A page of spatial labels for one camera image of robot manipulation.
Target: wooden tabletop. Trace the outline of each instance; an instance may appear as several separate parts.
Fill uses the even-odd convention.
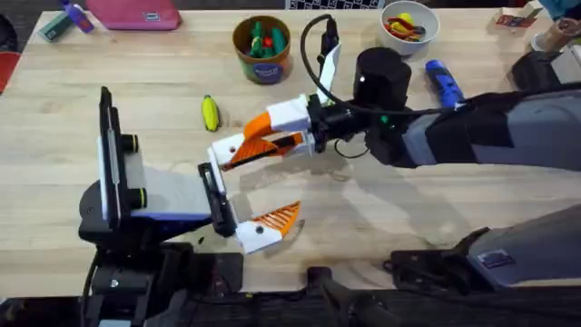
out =
[[[436,105],[422,71],[442,59],[468,96],[508,89],[505,74],[525,52],[544,15],[528,31],[489,21],[495,10],[440,9],[441,29],[429,48],[408,60],[409,105]],[[35,33],[0,96],[0,296],[79,294],[94,254],[77,236],[78,203],[97,178],[97,104],[106,85],[126,133],[138,134],[144,161],[197,173],[212,141],[238,133],[267,104],[312,94],[300,62],[299,35],[319,11],[265,11],[291,31],[294,68],[273,86],[247,81],[231,32],[256,11],[183,12],[172,32],[72,30],[57,44]],[[335,11],[343,43],[334,91],[352,92],[355,59],[376,44],[378,11]],[[56,13],[43,13],[39,26]],[[319,26],[308,42],[312,64]],[[211,94],[225,117],[215,134],[203,128],[200,104]],[[362,149],[360,140],[344,152]],[[302,200],[300,223],[285,240],[245,258],[244,289],[290,290],[312,265],[333,267],[351,287],[391,287],[378,267],[390,251],[446,247],[482,226],[523,222],[581,201],[581,175],[559,170],[441,165],[394,169],[367,155],[347,161],[332,150],[315,158],[264,159],[224,175],[239,214],[264,213]],[[239,251],[212,228],[179,239],[198,251]]]

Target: pink case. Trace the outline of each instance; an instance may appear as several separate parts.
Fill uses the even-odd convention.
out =
[[[171,0],[86,0],[108,29],[173,30],[182,19]]]

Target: label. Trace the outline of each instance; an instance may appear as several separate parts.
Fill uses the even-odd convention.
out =
[[[265,84],[273,84],[282,78],[282,66],[280,64],[254,64],[252,69],[256,77]]]
[[[488,269],[515,263],[515,259],[502,249],[479,254],[477,258]]]
[[[160,21],[159,14],[157,14],[155,12],[143,13],[143,16],[145,17],[145,20],[148,22],[159,22]]]

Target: blue object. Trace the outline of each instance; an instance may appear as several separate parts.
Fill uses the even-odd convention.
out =
[[[581,0],[539,0],[545,7],[553,20],[557,20],[565,14],[568,9],[581,4]]]
[[[429,80],[443,106],[454,107],[456,103],[464,100],[462,90],[460,90],[444,63],[438,59],[428,61],[426,63],[426,74],[428,74]]]
[[[65,2],[67,2],[67,5],[64,5],[64,11],[69,15],[73,23],[84,33],[93,31],[94,26],[84,14],[83,8],[79,5],[70,4],[68,1]]]

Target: cup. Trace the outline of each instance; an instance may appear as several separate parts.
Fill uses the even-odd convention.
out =
[[[397,17],[399,14],[408,13],[414,20],[415,26],[422,26],[426,29],[420,41],[405,41],[392,35],[385,28],[384,24],[388,18]],[[439,20],[433,10],[423,4],[412,1],[398,1],[383,8],[379,17],[378,38],[385,47],[397,51],[400,55],[413,55],[419,49],[429,44],[439,32]]]
[[[284,50],[270,58],[253,58],[246,55],[251,49],[251,29],[254,23],[261,22],[262,29],[267,36],[271,36],[271,29],[277,27],[281,30],[287,42]],[[291,32],[280,19],[257,15],[241,21],[232,34],[232,41],[236,49],[236,55],[240,59],[242,70],[246,77],[257,84],[276,84],[282,77],[290,73],[289,51],[291,49]]]

